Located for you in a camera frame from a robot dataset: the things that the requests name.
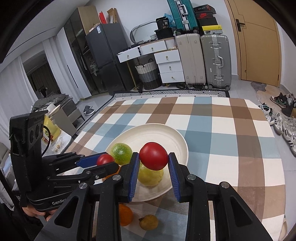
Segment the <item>checkered tablecloth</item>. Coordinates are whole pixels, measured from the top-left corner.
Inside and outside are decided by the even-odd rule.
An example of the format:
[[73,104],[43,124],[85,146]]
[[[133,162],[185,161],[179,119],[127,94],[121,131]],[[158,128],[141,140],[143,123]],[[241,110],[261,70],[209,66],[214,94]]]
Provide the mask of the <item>checkered tablecloth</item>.
[[[190,173],[209,183],[229,182],[278,240],[285,211],[284,172],[273,132],[250,100],[220,97],[126,97],[115,99],[83,129],[67,152],[91,155],[106,150],[133,126],[162,123],[185,138]],[[185,240],[188,203],[177,203],[172,190],[148,202],[131,203],[133,222],[121,228],[122,239]],[[138,219],[154,214],[159,226],[139,227]],[[210,204],[211,234],[214,217]]]

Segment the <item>white curtain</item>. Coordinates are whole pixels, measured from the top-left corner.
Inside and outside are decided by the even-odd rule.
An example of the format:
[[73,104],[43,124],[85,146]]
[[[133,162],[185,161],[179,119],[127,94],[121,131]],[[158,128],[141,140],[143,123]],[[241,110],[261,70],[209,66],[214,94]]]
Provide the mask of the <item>white curtain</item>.
[[59,89],[62,93],[72,96],[73,101],[77,103],[80,100],[79,94],[75,90],[73,82],[71,81],[65,70],[62,59],[57,50],[57,45],[54,37],[46,39],[42,43],[47,61],[59,86]]
[[0,73],[0,142],[10,148],[9,120],[31,112],[38,100],[18,56]]

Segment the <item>ceiling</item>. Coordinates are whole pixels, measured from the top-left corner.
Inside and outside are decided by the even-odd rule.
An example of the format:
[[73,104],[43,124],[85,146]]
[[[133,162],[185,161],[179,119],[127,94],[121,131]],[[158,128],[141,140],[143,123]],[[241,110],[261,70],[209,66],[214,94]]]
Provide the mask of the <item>ceiling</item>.
[[54,0],[45,7],[18,36],[3,63],[0,72],[16,57],[34,45],[56,36],[77,7],[89,0]]
[[48,61],[45,52],[42,51],[37,55],[34,55],[32,58],[28,59],[26,62],[23,63],[23,65],[26,74],[29,75],[47,62]]

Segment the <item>metal screw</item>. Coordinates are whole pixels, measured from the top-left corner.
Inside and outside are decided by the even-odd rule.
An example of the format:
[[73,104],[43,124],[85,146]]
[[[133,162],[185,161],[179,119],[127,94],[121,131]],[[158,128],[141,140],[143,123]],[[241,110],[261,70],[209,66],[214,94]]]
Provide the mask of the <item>metal screw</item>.
[[189,180],[195,180],[195,179],[196,179],[196,176],[195,176],[194,174],[189,174],[189,175],[187,176],[187,178],[188,178]]
[[84,189],[84,188],[86,188],[87,187],[87,183],[80,183],[79,184],[79,188],[80,189]]
[[229,188],[229,183],[228,183],[228,182],[222,182],[222,183],[221,183],[221,186],[222,186],[223,188]]
[[116,174],[116,175],[112,176],[112,179],[113,179],[114,181],[118,181],[118,180],[121,179],[121,176],[120,176],[119,174]]

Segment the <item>floor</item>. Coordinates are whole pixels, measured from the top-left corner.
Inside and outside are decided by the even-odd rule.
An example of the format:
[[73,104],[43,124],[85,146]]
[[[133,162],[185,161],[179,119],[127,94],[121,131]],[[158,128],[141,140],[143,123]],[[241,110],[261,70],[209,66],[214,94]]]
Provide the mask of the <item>floor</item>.
[[[245,80],[233,80],[231,84],[231,89],[229,90],[229,95],[231,98],[241,98],[241,99],[249,99],[255,104],[260,104],[254,89],[250,85],[250,81]],[[160,89],[175,89],[176,86],[170,87],[159,87],[156,90]],[[84,100],[78,103],[77,107],[83,113],[83,109],[86,105],[93,105],[93,109],[97,110],[103,104],[105,104],[111,98],[110,95],[97,95],[93,96],[87,100]],[[282,136],[277,135],[274,132],[274,136],[277,142],[277,146],[281,155],[284,174],[285,174],[285,182],[286,182],[286,219],[288,225],[288,232],[296,223],[296,158],[292,155],[289,145],[285,142]]]

